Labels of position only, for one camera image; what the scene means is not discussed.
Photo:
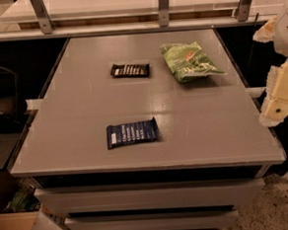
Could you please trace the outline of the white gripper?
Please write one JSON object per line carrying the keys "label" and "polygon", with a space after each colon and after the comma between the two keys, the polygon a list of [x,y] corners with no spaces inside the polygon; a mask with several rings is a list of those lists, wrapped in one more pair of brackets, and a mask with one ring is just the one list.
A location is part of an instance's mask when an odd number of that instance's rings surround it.
{"label": "white gripper", "polygon": [[262,102],[259,122],[272,127],[288,116],[288,59],[280,67],[270,67],[265,90],[267,96]]}

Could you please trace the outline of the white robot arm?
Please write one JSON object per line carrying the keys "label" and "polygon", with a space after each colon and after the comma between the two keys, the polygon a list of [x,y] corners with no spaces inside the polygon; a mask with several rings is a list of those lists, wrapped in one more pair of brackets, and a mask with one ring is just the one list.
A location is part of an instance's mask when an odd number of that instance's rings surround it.
{"label": "white robot arm", "polygon": [[257,30],[253,40],[263,43],[272,41],[275,51],[286,57],[280,67],[271,66],[267,73],[266,96],[259,121],[264,126],[272,127],[288,116],[288,0],[276,17]]}

